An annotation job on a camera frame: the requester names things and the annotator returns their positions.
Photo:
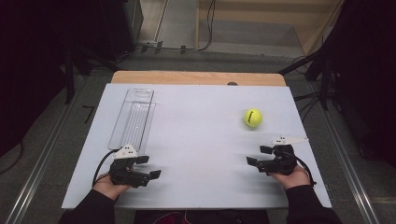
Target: gray floor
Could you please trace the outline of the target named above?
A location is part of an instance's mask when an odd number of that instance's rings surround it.
[[[162,28],[160,37],[164,37],[163,32],[165,30]],[[290,56],[294,49],[290,51],[289,55],[286,55],[288,57],[271,57],[269,56],[270,53],[252,52],[247,54],[246,52],[224,53],[225,50],[220,51],[188,51],[186,54],[180,55],[178,51],[162,50],[160,53],[155,53],[154,50],[149,49],[145,53],[136,52],[131,55],[120,64],[120,67],[130,70],[274,73],[291,64],[294,58],[294,56]],[[88,123],[85,123],[90,111],[83,106],[98,105],[103,89],[106,83],[111,80],[111,77],[112,72],[108,69],[95,67],[90,77],[84,78],[83,81],[81,79],[79,82],[84,85],[80,88],[79,95],[70,108],[66,123],[59,133],[53,153],[49,157],[47,169],[34,190],[33,198],[31,201],[27,201],[28,206],[26,206],[24,216],[21,216],[21,223],[56,223],[62,214],[61,204],[65,195],[65,186],[73,174],[92,122],[91,117]],[[297,72],[288,74],[285,79],[293,95],[311,92],[309,83],[304,80],[304,76]],[[65,109],[64,99],[65,93],[63,91],[52,101],[29,133],[26,134],[23,139],[25,151],[19,163],[7,173],[0,175],[0,223],[6,222],[15,202],[18,200],[21,188],[32,169],[34,169],[43,148],[46,147],[51,130]],[[297,106],[301,108],[306,103],[307,101],[301,101],[298,102]],[[372,201],[380,222],[394,223],[396,218],[396,169],[382,161],[363,159],[342,115],[336,111],[331,102],[329,102],[329,105],[330,111],[325,113],[329,113],[332,118],[346,148],[347,155]],[[361,211],[340,166],[340,161],[334,152],[334,142],[326,128],[319,105],[315,105],[308,114],[304,121],[304,127],[323,180],[330,186],[328,192],[334,211],[344,223],[364,223]],[[19,147],[16,147],[9,151],[6,156],[0,158],[0,169],[7,167],[9,162],[16,158],[18,152]],[[286,210],[269,211],[271,223],[286,223],[286,215]],[[132,223],[134,211],[117,209],[116,217],[117,223]]]
[[[169,0],[163,18],[158,41],[164,47],[195,48],[198,36],[199,48],[203,48],[209,38],[206,20],[199,21],[196,34],[196,2]],[[292,26],[243,21],[220,21],[212,24],[212,44],[206,51],[295,58],[304,54]]]
[[[139,41],[142,43],[158,41],[161,31],[163,15],[166,10],[166,0],[145,0],[141,1],[144,19],[139,34]]]

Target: black curtain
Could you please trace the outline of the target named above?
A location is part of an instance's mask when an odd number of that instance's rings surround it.
[[[0,3],[0,157],[64,87],[63,44],[40,1]]]
[[[363,155],[396,167],[396,2],[361,0],[353,9],[333,46],[338,100]]]

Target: electrical cable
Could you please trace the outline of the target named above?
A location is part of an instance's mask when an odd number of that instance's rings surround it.
[[[163,216],[157,218],[157,219],[156,219],[155,221],[153,221],[152,223],[153,223],[153,224],[156,224],[158,221],[160,221],[160,220],[163,219],[164,217],[167,217],[167,216],[172,215],[172,214],[177,214],[177,215],[183,216],[183,214],[182,214],[182,213],[179,213],[179,212],[170,212],[170,213],[166,213],[166,214],[164,214]]]
[[[184,213],[184,221],[185,221],[187,224],[192,224],[192,223],[190,223],[190,222],[187,220],[187,210],[186,210],[186,212]]]
[[[308,111],[306,111],[303,119],[302,119],[302,123],[304,123],[304,120],[306,118],[306,116],[308,115],[309,111],[311,111],[312,107],[314,107],[314,105],[319,101],[319,98],[316,99],[316,101],[308,108]]]
[[[210,9],[212,8],[212,18],[211,18],[211,22],[209,25],[209,14],[210,14]],[[206,43],[206,46],[204,46],[201,49],[198,50],[205,50],[207,49],[211,44],[212,44],[212,37],[213,37],[213,18],[215,17],[215,9],[216,9],[216,0],[212,0],[212,2],[210,3],[209,6],[209,10],[207,11],[207,15],[206,15],[206,22],[207,22],[207,29],[209,30],[209,39]]]
[[[124,54],[124,55],[121,55],[120,57],[123,57],[119,62],[117,62],[117,64],[120,64],[120,63],[122,63],[123,61],[125,61],[125,59],[127,59],[129,56],[131,56],[131,54],[133,54],[133,53],[136,53],[136,52],[138,52],[139,50],[142,50],[143,48],[138,48],[138,49],[135,49],[134,51],[132,51],[132,52],[129,52],[129,53],[126,53],[126,54]]]
[[[118,151],[119,151],[119,149],[113,149],[113,150],[107,152],[107,154],[99,162],[99,165],[98,165],[98,167],[96,168],[96,171],[95,171],[95,175],[93,176],[92,186],[94,186],[98,180],[100,180],[100,179],[104,178],[105,176],[109,175],[109,174],[107,174],[107,175],[101,176],[99,179],[96,180],[96,178],[98,176],[98,173],[100,171],[100,168],[102,167],[103,162],[105,162],[105,160],[107,159],[107,157],[109,155],[111,155],[112,153],[118,152]]]
[[[18,161],[20,161],[24,151],[24,146],[22,141],[20,142],[20,145],[21,145],[21,150],[20,150],[20,154],[18,155],[18,158],[14,162],[12,162],[12,164],[9,165],[6,169],[0,171],[0,175],[5,174],[7,171],[12,169],[12,167],[14,167],[18,163]]]
[[[309,107],[311,104],[313,104],[317,98],[318,98],[318,97],[312,98],[312,99],[308,102],[308,104],[306,104],[303,108],[301,108],[301,109],[298,111],[299,114],[302,115],[303,112],[304,112],[304,110],[305,110],[307,107]]]
[[[293,59],[293,62],[292,62],[291,64],[294,64],[295,61],[296,61],[297,59],[299,59],[299,58],[306,58],[306,56],[304,56],[304,55],[303,55],[303,56],[298,56],[297,58]],[[299,70],[297,70],[297,68],[294,69],[294,71],[300,73],[301,75],[305,75],[304,72],[300,72]]]
[[[296,157],[296,156],[293,155],[293,154],[290,154],[289,152],[278,151],[278,150],[277,150],[276,152],[277,152],[277,153],[280,153],[280,154],[287,155],[287,156],[292,157],[292,158],[294,158],[295,160],[297,160],[297,161],[303,166],[303,168],[306,170],[306,172],[308,173],[308,175],[309,175],[309,182],[311,183],[311,186],[314,187],[314,185],[317,184],[317,182],[315,182],[315,181],[314,181],[314,178],[312,177],[311,170],[309,169],[308,165],[307,165],[303,160],[301,160],[300,158]]]
[[[306,98],[310,98],[310,97],[313,97],[313,96],[318,96],[318,93],[319,93],[318,91],[315,91],[315,92],[312,92],[312,93],[308,93],[306,95],[294,96],[293,99],[294,99],[294,102],[301,101],[301,100],[306,99]]]

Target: white table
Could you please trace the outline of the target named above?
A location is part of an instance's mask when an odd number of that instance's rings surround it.
[[[116,204],[133,209],[268,209],[287,207],[275,180],[247,165],[246,156],[271,160],[260,145],[271,146],[281,134],[305,137],[288,87],[108,84],[81,151],[62,208],[74,208],[91,189],[94,171],[108,152],[124,96],[130,88],[155,90],[155,113],[146,154],[149,162],[136,170],[161,169],[148,186],[129,189]],[[247,109],[259,108],[262,124],[243,123]],[[292,144],[311,169],[321,203],[331,203],[309,142]],[[109,169],[112,159],[101,172]]]

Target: clear plastic container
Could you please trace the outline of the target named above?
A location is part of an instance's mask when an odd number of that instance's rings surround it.
[[[143,156],[149,139],[149,128],[154,109],[154,90],[129,89],[108,148],[119,149],[127,144],[132,144],[137,154]]]

